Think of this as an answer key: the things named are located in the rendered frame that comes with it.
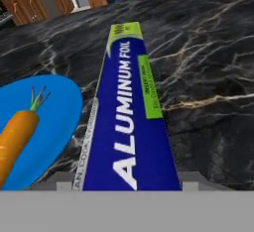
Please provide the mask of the blue plate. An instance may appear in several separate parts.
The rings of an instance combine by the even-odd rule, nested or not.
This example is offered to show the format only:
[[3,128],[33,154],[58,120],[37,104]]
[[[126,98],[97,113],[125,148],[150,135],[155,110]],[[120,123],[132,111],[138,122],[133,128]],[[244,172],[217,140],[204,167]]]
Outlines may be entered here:
[[54,164],[69,143],[81,116],[82,95],[77,84],[62,75],[38,75],[0,87],[0,133],[19,110],[31,106],[32,88],[50,96],[38,110],[39,125],[0,190],[32,186]]

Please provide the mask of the blue aluminum foil box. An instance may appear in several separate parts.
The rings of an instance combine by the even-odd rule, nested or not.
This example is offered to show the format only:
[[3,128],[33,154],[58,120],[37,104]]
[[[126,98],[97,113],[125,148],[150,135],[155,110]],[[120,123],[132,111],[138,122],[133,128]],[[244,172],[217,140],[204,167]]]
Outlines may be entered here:
[[72,188],[181,188],[137,22],[110,28]]

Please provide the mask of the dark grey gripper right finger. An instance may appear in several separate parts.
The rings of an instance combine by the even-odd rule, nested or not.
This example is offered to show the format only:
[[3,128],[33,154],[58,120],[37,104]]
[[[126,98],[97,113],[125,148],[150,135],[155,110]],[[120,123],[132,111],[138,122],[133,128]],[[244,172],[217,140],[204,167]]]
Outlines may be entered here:
[[231,188],[208,181],[199,172],[179,172],[183,191],[231,191]]

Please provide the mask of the orange carrot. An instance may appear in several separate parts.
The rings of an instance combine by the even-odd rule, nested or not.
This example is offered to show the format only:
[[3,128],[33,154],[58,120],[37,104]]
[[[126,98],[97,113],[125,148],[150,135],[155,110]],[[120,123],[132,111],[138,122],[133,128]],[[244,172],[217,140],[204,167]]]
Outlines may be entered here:
[[50,94],[44,95],[44,86],[38,94],[32,88],[31,106],[15,112],[0,133],[0,189],[3,188],[26,145],[39,125],[38,110]]

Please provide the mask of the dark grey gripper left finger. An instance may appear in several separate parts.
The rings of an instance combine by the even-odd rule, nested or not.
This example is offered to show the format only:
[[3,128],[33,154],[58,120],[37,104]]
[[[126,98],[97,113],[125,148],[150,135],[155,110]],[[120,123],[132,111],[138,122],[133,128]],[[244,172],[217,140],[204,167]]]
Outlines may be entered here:
[[31,186],[36,191],[71,191],[74,173],[57,172],[46,181],[38,182]]

